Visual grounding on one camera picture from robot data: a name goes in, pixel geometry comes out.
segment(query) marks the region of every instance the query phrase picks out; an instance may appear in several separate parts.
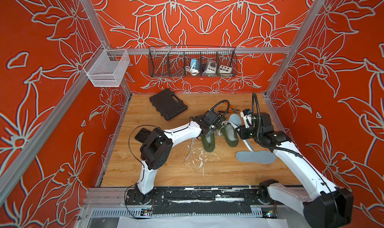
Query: red wall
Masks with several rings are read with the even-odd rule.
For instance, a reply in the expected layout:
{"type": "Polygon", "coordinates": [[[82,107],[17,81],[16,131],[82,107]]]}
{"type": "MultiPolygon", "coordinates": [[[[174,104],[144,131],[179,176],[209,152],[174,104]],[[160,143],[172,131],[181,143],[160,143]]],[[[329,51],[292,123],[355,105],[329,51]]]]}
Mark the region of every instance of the red wall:
{"type": "MultiPolygon", "coordinates": [[[[313,0],[91,0],[113,48],[165,44],[235,47],[290,46],[313,0]]],[[[148,76],[146,56],[131,56],[132,91],[265,91],[283,54],[238,56],[233,78],[148,76]]]]}
{"type": "Polygon", "coordinates": [[[1,175],[100,43],[79,0],[0,0],[0,7],[1,175]]]}
{"type": "Polygon", "coordinates": [[[272,101],[300,151],[384,226],[384,0],[326,0],[272,101]]]}
{"type": "Polygon", "coordinates": [[[0,224],[73,226],[126,101],[121,88],[88,81],[1,207],[0,224]]]}
{"type": "MultiPolygon", "coordinates": [[[[0,174],[100,43],[79,0],[0,0],[0,174]]],[[[88,83],[0,208],[0,226],[72,226],[126,96],[88,83]]]]}

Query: black tool case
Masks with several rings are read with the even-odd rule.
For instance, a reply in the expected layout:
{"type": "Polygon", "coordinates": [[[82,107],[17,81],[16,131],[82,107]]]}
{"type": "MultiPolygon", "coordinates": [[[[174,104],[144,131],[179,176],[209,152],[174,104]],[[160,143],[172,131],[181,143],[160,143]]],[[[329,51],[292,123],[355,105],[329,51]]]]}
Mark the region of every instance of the black tool case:
{"type": "Polygon", "coordinates": [[[180,100],[169,88],[149,98],[166,121],[170,121],[188,109],[188,106],[180,100]]]}

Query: green shoe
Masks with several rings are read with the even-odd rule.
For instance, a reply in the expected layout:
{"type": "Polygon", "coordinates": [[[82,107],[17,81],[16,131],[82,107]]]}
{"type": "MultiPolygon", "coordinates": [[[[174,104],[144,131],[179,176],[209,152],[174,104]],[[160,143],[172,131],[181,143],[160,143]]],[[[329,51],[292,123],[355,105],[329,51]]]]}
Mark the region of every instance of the green shoe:
{"type": "Polygon", "coordinates": [[[215,149],[215,134],[210,135],[209,137],[206,137],[205,135],[202,136],[203,141],[203,147],[206,152],[212,152],[215,149]]]}
{"type": "Polygon", "coordinates": [[[219,130],[218,133],[220,134],[221,132],[224,135],[225,140],[227,141],[227,144],[230,147],[236,147],[239,144],[237,133],[228,120],[225,120],[222,123],[218,124],[217,128],[219,130]]]}

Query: wooden platform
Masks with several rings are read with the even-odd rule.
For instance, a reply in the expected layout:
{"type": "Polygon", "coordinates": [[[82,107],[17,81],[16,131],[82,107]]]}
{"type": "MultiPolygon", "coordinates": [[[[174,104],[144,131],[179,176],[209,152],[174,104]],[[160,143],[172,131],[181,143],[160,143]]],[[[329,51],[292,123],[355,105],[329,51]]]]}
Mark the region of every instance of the wooden platform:
{"type": "MultiPolygon", "coordinates": [[[[121,127],[117,143],[105,172],[102,186],[127,187],[135,184],[140,176],[141,164],[132,157],[128,149],[128,138],[132,130],[139,125],[156,125],[162,129],[172,129],[189,122],[188,116],[200,115],[210,109],[218,101],[227,99],[236,109],[251,108],[251,94],[178,94],[188,105],[188,110],[171,121],[166,121],[151,105],[152,95],[133,95],[124,123],[121,127]]],[[[260,110],[268,112],[261,95],[258,96],[260,110]]],[[[140,158],[141,143],[131,137],[133,154],[140,158]]],[[[224,136],[215,137],[216,148],[213,152],[205,152],[202,142],[195,139],[193,152],[187,162],[191,139],[176,145],[170,152],[167,162],[159,168],[155,186],[173,185],[258,185],[267,179],[276,179],[284,185],[298,185],[300,182],[286,165],[279,159],[269,165],[239,162],[235,158],[237,151],[248,150],[240,141],[237,147],[231,148],[224,136]]],[[[265,150],[252,141],[255,150],[265,150]]]]}

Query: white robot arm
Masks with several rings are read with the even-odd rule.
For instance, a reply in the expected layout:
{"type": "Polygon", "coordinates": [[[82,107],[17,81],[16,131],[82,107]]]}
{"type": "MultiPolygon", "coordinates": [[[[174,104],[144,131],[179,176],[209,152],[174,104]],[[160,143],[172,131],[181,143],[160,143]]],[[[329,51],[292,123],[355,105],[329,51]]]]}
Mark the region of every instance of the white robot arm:
{"type": "MultiPolygon", "coordinates": [[[[300,192],[276,180],[267,180],[259,184],[258,199],[261,203],[279,201],[303,215],[313,228],[336,228],[351,222],[351,192],[345,188],[340,189],[324,177],[284,132],[274,131],[267,113],[259,112],[256,117],[253,111],[247,109],[242,112],[242,117],[245,125],[235,129],[240,138],[253,138],[261,146],[269,148],[287,165],[306,190],[300,192]]],[[[210,135],[220,120],[221,116],[211,109],[204,116],[195,117],[189,124],[175,129],[155,128],[140,149],[143,168],[135,186],[139,199],[143,202],[150,199],[157,170],[166,162],[172,147],[202,134],[210,135]]]]}

